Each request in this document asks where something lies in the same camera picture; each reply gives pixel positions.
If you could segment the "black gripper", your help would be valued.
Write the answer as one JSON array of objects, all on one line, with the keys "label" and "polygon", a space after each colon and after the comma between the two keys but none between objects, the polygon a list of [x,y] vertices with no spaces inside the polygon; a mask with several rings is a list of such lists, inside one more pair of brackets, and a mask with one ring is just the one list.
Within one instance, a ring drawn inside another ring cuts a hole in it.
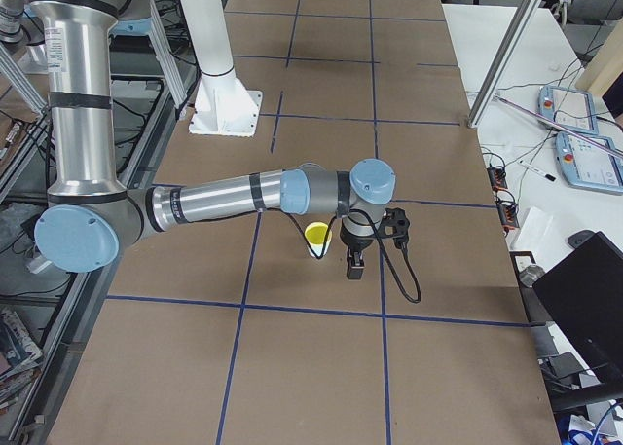
[{"label": "black gripper", "polygon": [[349,230],[341,230],[340,239],[347,247],[347,278],[361,280],[365,270],[363,251],[372,244],[374,235],[358,236]]}]

